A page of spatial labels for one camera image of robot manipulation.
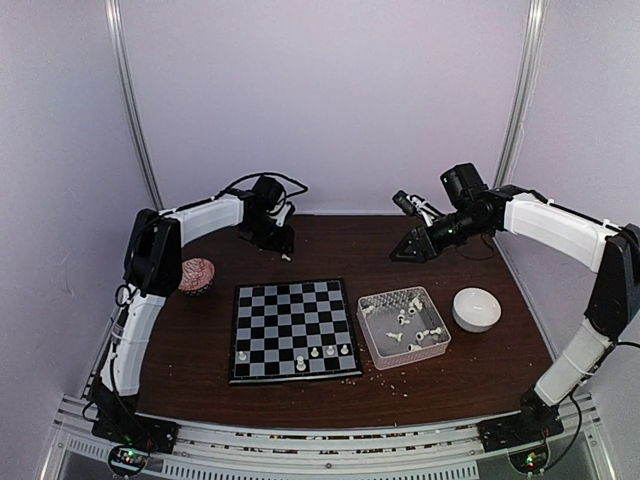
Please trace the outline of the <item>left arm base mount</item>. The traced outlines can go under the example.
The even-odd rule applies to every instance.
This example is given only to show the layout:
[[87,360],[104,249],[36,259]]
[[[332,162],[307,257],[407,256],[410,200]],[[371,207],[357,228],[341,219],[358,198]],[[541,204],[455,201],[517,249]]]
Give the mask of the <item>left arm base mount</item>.
[[93,436],[114,443],[107,454],[107,466],[117,478],[138,475],[153,454],[174,450],[178,424],[137,414],[135,397],[108,395],[101,404],[90,400],[81,414],[92,424]]

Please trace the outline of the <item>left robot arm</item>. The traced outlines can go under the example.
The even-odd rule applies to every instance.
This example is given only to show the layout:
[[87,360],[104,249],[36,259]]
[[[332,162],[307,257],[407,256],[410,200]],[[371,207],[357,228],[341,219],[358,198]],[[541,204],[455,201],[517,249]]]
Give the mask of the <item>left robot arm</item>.
[[182,281],[182,250],[190,242],[230,227],[261,250],[285,257],[294,252],[295,211],[290,178],[276,172],[253,173],[242,190],[237,181],[216,195],[180,207],[137,213],[124,257],[123,282],[115,297],[119,317],[100,372],[90,389],[96,423],[123,444],[133,444],[147,428],[136,414],[142,362],[166,300]]

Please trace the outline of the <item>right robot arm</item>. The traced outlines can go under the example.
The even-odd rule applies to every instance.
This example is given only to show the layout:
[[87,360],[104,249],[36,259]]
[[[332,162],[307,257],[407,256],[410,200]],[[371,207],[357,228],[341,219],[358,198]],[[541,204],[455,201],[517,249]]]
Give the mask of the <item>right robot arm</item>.
[[445,214],[419,195],[397,191],[393,203],[420,219],[390,253],[394,262],[426,263],[471,237],[498,232],[526,238],[586,267],[595,280],[573,338],[520,401],[512,430],[530,442],[555,419],[568,398],[619,345],[639,313],[639,228],[597,220],[534,189],[490,188],[471,163],[440,177],[453,212]]

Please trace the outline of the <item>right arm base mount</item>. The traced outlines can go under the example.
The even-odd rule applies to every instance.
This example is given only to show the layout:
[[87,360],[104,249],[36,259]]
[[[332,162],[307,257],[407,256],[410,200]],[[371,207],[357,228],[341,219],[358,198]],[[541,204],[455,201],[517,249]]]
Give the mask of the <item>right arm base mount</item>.
[[508,450],[511,466],[521,474],[541,474],[550,462],[547,440],[564,432],[558,405],[547,405],[533,390],[520,399],[520,410],[477,424],[486,453]]

